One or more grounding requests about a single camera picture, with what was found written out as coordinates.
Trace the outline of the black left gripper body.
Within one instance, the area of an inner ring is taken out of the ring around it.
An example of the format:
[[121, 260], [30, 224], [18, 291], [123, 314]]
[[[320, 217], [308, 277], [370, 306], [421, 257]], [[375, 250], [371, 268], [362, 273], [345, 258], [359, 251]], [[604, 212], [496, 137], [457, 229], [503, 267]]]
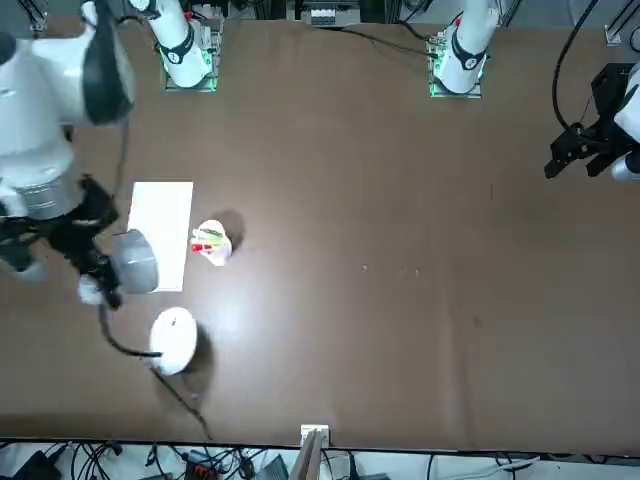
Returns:
[[636, 134], [627, 133], [615, 122], [615, 116], [629, 100], [635, 63], [608, 63], [591, 81], [591, 98], [579, 120], [581, 156], [622, 154], [638, 146]]

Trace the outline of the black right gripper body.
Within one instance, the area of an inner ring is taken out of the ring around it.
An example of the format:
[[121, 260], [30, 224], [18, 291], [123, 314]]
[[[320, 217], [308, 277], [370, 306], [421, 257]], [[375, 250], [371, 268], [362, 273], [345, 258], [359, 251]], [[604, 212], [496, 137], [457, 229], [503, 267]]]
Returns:
[[113, 197], [89, 175], [82, 176], [80, 187], [81, 203], [53, 222], [47, 241], [80, 275], [115, 280], [110, 257], [95, 242], [95, 237], [119, 218]]

